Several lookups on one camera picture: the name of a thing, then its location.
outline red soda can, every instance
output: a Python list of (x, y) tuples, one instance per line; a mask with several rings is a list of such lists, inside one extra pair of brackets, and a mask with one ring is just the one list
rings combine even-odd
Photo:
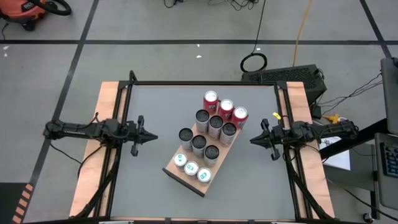
[(215, 91), (207, 91), (203, 97), (203, 109), (209, 114), (215, 114), (217, 111), (218, 95)]
[(248, 116), (247, 109), (239, 106), (235, 108), (234, 113), (232, 114), (231, 123), (235, 124), (237, 129), (241, 129), (248, 119)]
[(220, 106), (218, 107), (218, 116), (220, 116), (224, 122), (227, 122), (231, 119), (233, 111), (234, 103), (232, 102), (232, 100), (221, 100)]

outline yellow cable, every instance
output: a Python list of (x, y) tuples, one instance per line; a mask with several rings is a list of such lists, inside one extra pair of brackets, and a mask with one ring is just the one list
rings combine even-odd
[(309, 1), (308, 1), (308, 6), (307, 6), (307, 8), (306, 8), (306, 10), (305, 10), (305, 12), (304, 12), (304, 17), (303, 17), (303, 21), (301, 22), (300, 30), (298, 31), (298, 35), (297, 35), (297, 39), (296, 39), (296, 44), (295, 44), (295, 46), (294, 46), (293, 67), (294, 67), (294, 65), (295, 65), (295, 63), (296, 63), (297, 46), (298, 46), (298, 44), (299, 44), (299, 39), (300, 39), (301, 33), (303, 32), (304, 24), (305, 24), (305, 21), (307, 20), (308, 13), (310, 12), (311, 5), (312, 5), (312, 0), (309, 0)]

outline silver can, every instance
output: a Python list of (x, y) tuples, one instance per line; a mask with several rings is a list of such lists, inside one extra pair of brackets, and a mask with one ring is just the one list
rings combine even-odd
[(221, 128), (220, 143), (224, 146), (230, 146), (235, 138), (236, 126), (233, 123), (224, 124)]
[(211, 181), (212, 174), (208, 168), (204, 167), (199, 169), (197, 177), (202, 185), (207, 185)]
[(191, 179), (197, 178), (199, 166), (195, 161), (188, 161), (184, 166), (185, 174), (187, 174)]
[(183, 128), (178, 136), (180, 138), (182, 148), (188, 152), (192, 151), (192, 130), (189, 128)]
[(184, 153), (178, 153), (174, 156), (174, 165), (177, 167), (179, 171), (184, 170), (184, 166), (187, 163), (187, 156)]
[(203, 158), (206, 147), (206, 138), (201, 135), (197, 135), (192, 139), (192, 149), (195, 156)]
[(209, 120), (208, 135), (213, 139), (220, 137), (221, 127), (223, 126), (223, 119), (220, 116), (213, 116)]
[(206, 110), (199, 110), (196, 114), (197, 131), (201, 134), (206, 134), (209, 126), (210, 114)]
[(205, 162), (206, 165), (212, 167), (216, 164), (218, 156), (220, 154), (220, 150), (218, 150), (217, 146), (207, 146), (205, 149)]

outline orange vacuum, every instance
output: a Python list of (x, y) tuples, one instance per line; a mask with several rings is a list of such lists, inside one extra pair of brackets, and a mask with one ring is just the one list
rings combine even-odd
[(65, 10), (58, 10), (52, 1), (45, 0), (0, 0), (0, 18), (8, 22), (16, 22), (25, 30), (35, 29), (35, 21), (44, 17), (45, 12), (59, 16), (70, 15), (72, 10), (64, 0), (54, 0), (62, 5)]

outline gray table surface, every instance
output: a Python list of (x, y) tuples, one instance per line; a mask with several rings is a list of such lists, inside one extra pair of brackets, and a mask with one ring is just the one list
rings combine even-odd
[[(249, 118), (202, 198), (162, 168), (180, 145), (180, 129), (193, 126), (208, 90), (245, 107)], [(276, 111), (273, 86), (133, 86), (127, 120), (144, 115), (145, 129), (159, 138), (139, 146), (138, 157), (130, 155), (131, 144), (123, 146), (111, 216), (294, 219), (285, 162), (249, 143), (261, 134), (261, 119), (277, 125)]]

